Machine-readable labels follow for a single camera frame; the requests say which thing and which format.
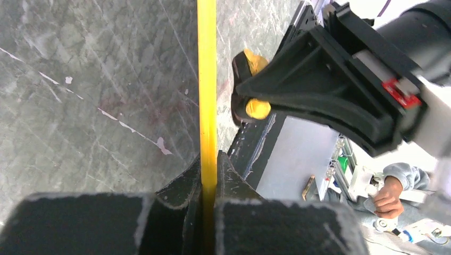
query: yellow plastic strip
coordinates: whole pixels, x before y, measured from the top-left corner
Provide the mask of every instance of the yellow plastic strip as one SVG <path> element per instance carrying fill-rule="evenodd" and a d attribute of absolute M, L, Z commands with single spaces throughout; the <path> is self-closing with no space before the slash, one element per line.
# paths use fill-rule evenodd
<path fill-rule="evenodd" d="M 199 116 L 201 180 L 204 214 L 204 254 L 214 251 L 213 206 L 216 196 L 216 0 L 197 0 L 199 56 Z"/>

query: gray marble surface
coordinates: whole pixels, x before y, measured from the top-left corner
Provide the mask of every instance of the gray marble surface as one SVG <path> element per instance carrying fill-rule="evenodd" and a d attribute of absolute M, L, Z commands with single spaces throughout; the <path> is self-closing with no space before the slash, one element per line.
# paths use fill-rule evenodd
<path fill-rule="evenodd" d="M 231 60 L 275 52 L 298 1 L 218 1 L 218 146 Z M 40 191 L 156 191 L 199 151 L 195 0 L 0 1 L 0 227 Z"/>

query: gray sleeve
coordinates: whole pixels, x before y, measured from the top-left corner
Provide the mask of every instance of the gray sleeve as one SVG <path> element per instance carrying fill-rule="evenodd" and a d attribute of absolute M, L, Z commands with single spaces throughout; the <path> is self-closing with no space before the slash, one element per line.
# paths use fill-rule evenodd
<path fill-rule="evenodd" d="M 364 197 L 358 197 L 357 198 L 357 202 L 352 202 L 350 200 L 347 200 L 347 203 L 349 206 L 351 206 L 354 210 L 358 210 L 358 211 L 368 211 L 367 209 L 365 209 L 364 206 L 364 201 L 367 198 Z M 328 188 L 327 192 L 324 196 L 323 199 L 324 202 L 341 202 L 341 194 L 336 192 L 335 190 Z"/>
<path fill-rule="evenodd" d="M 407 163 L 394 163 L 383 169 L 385 176 L 397 178 L 403 185 L 404 190 L 425 190 L 428 188 L 430 179 L 428 174 L 415 166 Z"/>

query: red label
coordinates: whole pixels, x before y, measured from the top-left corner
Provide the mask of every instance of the red label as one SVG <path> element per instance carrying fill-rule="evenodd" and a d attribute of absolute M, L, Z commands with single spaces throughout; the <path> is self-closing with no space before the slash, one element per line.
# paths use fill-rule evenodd
<path fill-rule="evenodd" d="M 410 95 L 408 97 L 403 96 L 398 92 L 396 84 L 398 80 L 391 79 L 382 83 L 383 88 L 405 109 L 410 109 L 415 106 L 420 106 L 421 101 L 416 97 L 416 95 Z"/>

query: purple cable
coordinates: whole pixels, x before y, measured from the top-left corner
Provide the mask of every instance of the purple cable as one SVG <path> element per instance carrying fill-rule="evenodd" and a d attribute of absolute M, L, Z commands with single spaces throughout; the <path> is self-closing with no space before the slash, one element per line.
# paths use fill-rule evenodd
<path fill-rule="evenodd" d="M 385 2 L 385 5 L 383 6 L 383 8 L 381 9 L 381 11 L 379 12 L 378 17 L 381 17 L 381 16 L 382 16 L 382 14 L 385 12 L 385 10 L 387 9 L 387 7 L 388 7 L 388 5 L 390 4 L 390 2 L 391 2 L 391 0 L 387 0 L 387 1 Z"/>

